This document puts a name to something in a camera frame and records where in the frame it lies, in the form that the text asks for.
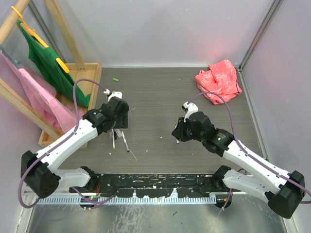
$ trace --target green object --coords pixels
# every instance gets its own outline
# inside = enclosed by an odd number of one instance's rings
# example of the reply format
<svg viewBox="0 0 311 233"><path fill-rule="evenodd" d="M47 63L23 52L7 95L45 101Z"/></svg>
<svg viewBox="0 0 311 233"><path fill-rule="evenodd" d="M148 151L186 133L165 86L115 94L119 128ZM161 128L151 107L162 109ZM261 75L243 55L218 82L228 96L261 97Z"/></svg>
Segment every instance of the green object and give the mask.
<svg viewBox="0 0 311 233"><path fill-rule="evenodd" d="M57 63L56 58L58 58L58 55L56 52L50 47L42 47L35 38L24 30L20 23L21 21L19 20L17 26L23 33L29 46L28 58L35 63L42 76L49 84L68 99L73 100L72 91L74 80L71 75L66 73ZM81 89L77 86L76 97L79 106L88 107L91 94L84 96Z"/></svg>

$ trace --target metal floor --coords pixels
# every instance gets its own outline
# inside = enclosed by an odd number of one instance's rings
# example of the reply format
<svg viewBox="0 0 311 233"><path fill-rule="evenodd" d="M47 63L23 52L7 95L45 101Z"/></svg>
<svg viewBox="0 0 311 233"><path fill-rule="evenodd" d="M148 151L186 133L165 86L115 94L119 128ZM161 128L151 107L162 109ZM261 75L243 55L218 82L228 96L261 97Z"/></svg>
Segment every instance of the metal floor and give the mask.
<svg viewBox="0 0 311 233"><path fill-rule="evenodd" d="M263 201L234 194L222 211L213 204L37 205L26 233L285 233L285 225Z"/></svg>
<svg viewBox="0 0 311 233"><path fill-rule="evenodd" d="M61 166L62 169L88 166L103 173L213 173L221 165L237 168L233 163L208 152L201 143L190 141L176 144L171 136L179 117L185 115L181 105L200 93L194 80L206 68L104 68L101 84L111 91L122 91L130 106L129 128L124 130L131 153L121 139L116 149L108 134L90 141ZM96 107L105 103L99 90ZM225 106L213 105L204 96L196 103L209 116L216 128L231 132ZM229 102L239 139L249 149L261 154L245 93Z"/></svg>

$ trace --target wooden post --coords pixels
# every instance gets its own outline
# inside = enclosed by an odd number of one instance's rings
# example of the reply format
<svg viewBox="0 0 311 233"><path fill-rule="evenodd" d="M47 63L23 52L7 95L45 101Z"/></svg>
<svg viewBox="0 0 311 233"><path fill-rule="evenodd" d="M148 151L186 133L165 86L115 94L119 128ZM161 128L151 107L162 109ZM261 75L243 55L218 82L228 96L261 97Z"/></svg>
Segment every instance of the wooden post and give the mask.
<svg viewBox="0 0 311 233"><path fill-rule="evenodd" d="M69 26L60 10L60 7L56 0L45 0L45 3L52 14L59 31L61 32L78 68L80 70L86 70L86 65L84 63L83 57L78 50L77 44L71 34Z"/></svg>
<svg viewBox="0 0 311 233"><path fill-rule="evenodd" d="M15 8L22 14L27 7L29 1L30 0L18 0ZM16 25L18 19L18 14L14 10L12 10L0 27L0 44L4 44L5 40L8 38L14 26Z"/></svg>

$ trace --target hanger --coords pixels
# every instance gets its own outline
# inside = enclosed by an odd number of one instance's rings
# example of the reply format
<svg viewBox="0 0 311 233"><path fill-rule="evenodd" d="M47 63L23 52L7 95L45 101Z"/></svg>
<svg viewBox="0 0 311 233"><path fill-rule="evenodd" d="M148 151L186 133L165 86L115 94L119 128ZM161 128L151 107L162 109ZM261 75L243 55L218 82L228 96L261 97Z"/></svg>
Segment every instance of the hanger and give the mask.
<svg viewBox="0 0 311 233"><path fill-rule="evenodd" d="M18 14L19 19L21 21L21 26L23 26L23 28L28 32L29 35L31 35L32 37L34 37L37 42L44 48L48 48L49 46L40 38L40 36L37 35L37 33L35 32L35 30L31 29L30 27L28 27L27 23L24 21L23 16L21 15L21 13L13 6L11 6L11 8ZM68 67L65 65L65 63L58 57L56 58L57 63L60 65L60 67L66 72L69 73L69 69Z"/></svg>
<svg viewBox="0 0 311 233"><path fill-rule="evenodd" d="M21 69L22 67L20 66L20 64L18 62L16 62L15 60L13 60L13 58L4 50L4 47L0 44L0 50L2 51L2 54L10 60L10 62L17 68L17 69Z"/></svg>

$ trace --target wooden rack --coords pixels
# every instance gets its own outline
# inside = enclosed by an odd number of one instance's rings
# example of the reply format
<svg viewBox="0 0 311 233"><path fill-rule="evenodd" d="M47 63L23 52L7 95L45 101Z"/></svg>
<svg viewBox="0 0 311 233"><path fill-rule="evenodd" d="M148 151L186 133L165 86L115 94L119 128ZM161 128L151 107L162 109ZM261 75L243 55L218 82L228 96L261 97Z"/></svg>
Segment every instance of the wooden rack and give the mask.
<svg viewBox="0 0 311 233"><path fill-rule="evenodd" d="M18 0L15 8L22 14L27 7L30 0ZM51 12L74 60L75 63L66 64L70 70L70 75L76 81L81 78L87 78L94 80L96 82L100 81L102 66L100 63L84 63L82 55L80 54L77 45L74 41L74 38L70 32L69 26L65 21L63 14L57 4L56 0L45 0L45 3L48 9ZM11 11L9 16L6 18L2 26L0 27L0 44L4 44L5 40L10 35L14 26L16 25L19 16L15 11ZM96 97L98 86L90 83L90 82L80 82L78 84L80 89L83 91L85 95L91 94L89 106L81 107L81 109L86 112L89 109L93 109L95 107ZM38 127L42 129L42 133L39 139L39 145L45 147L60 136L64 134L64 132L60 128L56 128L52 126L45 118L40 116L40 114L32 108L32 106L26 102L22 97L19 96L3 79L0 77L0 96L5 98L10 104L12 104L15 108L17 108L21 113L23 113L26 117L28 117L32 122L34 122ZM64 104L71 104L73 106L73 102L67 99L60 93L56 95L57 99Z"/></svg>

